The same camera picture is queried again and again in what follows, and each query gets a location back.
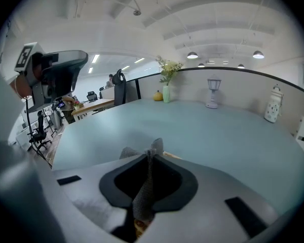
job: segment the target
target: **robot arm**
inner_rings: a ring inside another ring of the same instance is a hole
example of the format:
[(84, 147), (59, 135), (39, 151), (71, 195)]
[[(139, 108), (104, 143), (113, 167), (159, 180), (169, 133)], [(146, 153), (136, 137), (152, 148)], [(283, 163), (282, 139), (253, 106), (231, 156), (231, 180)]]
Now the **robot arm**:
[[(34, 55), (40, 55), (41, 79), (33, 72)], [(26, 44), (18, 58), (15, 71), (25, 77), (32, 90), (33, 107), (29, 112), (43, 109), (74, 91), (78, 74), (88, 62), (84, 51), (61, 51), (45, 54), (38, 43)]]

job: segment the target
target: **ceiling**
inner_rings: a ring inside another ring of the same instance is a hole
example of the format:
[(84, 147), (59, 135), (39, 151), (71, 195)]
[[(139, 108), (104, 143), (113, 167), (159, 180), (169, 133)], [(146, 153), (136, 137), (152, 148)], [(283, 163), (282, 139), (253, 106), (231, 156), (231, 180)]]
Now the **ceiling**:
[[(134, 16), (134, 10), (140, 10), (141, 15)], [(173, 50), (181, 60), (195, 51), (203, 59), (239, 58), (243, 63), (244, 58), (252, 59), (255, 50), (264, 50), (292, 21), (278, 0), (24, 0), (12, 15), (8, 44), (62, 24), (109, 22), (150, 37), (151, 42), (141, 41), (144, 47), (160, 38), (162, 42), (153, 47), (153, 53), (150, 50), (151, 56), (168, 46), (165, 51)], [(81, 35), (92, 35), (88, 32), (84, 30)], [(87, 52), (91, 56), (103, 54), (109, 45), (106, 41), (115, 44), (113, 38), (112, 34), (97, 38), (98, 49), (88, 47)], [(117, 39), (119, 46), (122, 35)], [(101, 55), (94, 72), (115, 72), (130, 65), (133, 56), (141, 57), (139, 48), (125, 53), (130, 43), (121, 44), (124, 55)], [(89, 65), (81, 75), (88, 72)]]

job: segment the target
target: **desk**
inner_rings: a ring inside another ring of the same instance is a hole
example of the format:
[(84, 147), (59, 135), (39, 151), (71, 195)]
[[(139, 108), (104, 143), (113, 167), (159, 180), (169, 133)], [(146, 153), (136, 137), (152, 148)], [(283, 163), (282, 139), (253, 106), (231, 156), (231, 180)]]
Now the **desk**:
[(283, 214), (304, 197), (304, 152), (288, 131), (254, 113), (198, 102), (137, 100), (65, 128), (53, 169), (119, 159), (124, 147), (143, 152), (156, 138), (184, 160), (219, 169)]
[(81, 107), (79, 110), (74, 110), (71, 114), (74, 116), (74, 119), (77, 122), (79, 121), (78, 116), (109, 105), (113, 105), (113, 102), (114, 99), (98, 99), (94, 102), (84, 104), (83, 107)]

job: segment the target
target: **cable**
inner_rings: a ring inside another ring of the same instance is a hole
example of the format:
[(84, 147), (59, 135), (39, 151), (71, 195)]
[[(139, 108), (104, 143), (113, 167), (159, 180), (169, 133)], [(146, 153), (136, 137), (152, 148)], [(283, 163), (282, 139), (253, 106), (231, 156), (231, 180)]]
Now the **cable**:
[(27, 121), (28, 121), (28, 126), (29, 126), (29, 132), (30, 132), (30, 137), (32, 139), (32, 143), (31, 143), (31, 147), (34, 149), (33, 147), (33, 143), (35, 145), (35, 148), (37, 149), (37, 153), (39, 152), (39, 155), (42, 157), (42, 159), (44, 159), (49, 165), (50, 167), (52, 168), (52, 165), (46, 160), (46, 158), (44, 157), (44, 155), (40, 152), (39, 148), (37, 147), (36, 143), (35, 143), (35, 140), (33, 138), (33, 135), (32, 135), (32, 129), (31, 129), (31, 126), (30, 126), (30, 121), (29, 121), (29, 114), (28, 114), (28, 99), (26, 99), (26, 115), (27, 115)]

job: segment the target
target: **small white lamp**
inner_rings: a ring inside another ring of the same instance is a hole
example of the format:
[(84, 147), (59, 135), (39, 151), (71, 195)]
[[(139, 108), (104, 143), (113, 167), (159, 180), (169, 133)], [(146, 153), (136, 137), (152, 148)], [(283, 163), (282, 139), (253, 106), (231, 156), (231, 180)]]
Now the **small white lamp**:
[(218, 107), (215, 102), (215, 91), (219, 89), (219, 85), (221, 84), (221, 79), (219, 79), (216, 75), (212, 75), (207, 79), (208, 87), (212, 91), (211, 101), (206, 103), (206, 107), (216, 109)]

